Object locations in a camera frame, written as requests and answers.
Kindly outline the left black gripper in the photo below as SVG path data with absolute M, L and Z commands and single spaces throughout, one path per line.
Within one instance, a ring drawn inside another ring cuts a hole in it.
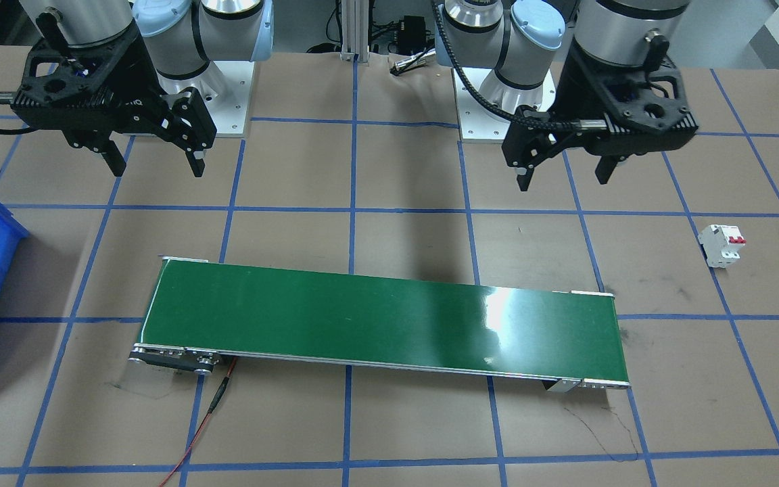
M 570 51 L 547 111 L 522 106 L 516 115 L 542 123 L 535 129 L 513 122 L 502 142 L 522 192 L 529 190 L 536 166 L 567 148 L 600 156 L 594 175 L 606 185 L 621 157 L 677 150 L 699 129 L 680 71 L 668 57 L 647 72 Z

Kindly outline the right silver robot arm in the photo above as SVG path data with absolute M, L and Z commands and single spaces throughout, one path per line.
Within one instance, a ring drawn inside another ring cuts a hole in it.
M 259 62 L 273 43 L 269 1 L 24 1 L 41 40 L 7 98 L 30 129 L 60 131 L 117 177 L 112 133 L 179 147 L 197 178 L 219 121 L 219 62 Z

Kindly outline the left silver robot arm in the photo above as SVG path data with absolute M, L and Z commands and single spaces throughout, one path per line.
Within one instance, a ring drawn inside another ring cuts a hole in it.
M 535 169 L 571 148 L 599 158 L 609 182 L 630 156 L 674 151 L 697 133 L 679 68 L 668 55 L 686 1 L 581 1 L 554 101 L 543 93 L 565 19 L 550 3 L 433 1 L 437 62 L 493 117 L 506 120 L 507 166 L 527 191 Z

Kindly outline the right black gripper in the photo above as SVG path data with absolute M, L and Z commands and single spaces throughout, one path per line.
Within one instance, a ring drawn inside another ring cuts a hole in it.
M 92 47 L 75 47 L 73 62 L 39 41 L 30 50 L 24 77 L 10 103 L 32 129 L 153 135 L 187 152 L 195 178 L 205 171 L 204 150 L 217 128 L 204 96 L 188 87 L 165 92 L 136 30 Z M 120 148 L 108 139 L 100 154 L 116 178 L 126 172 Z

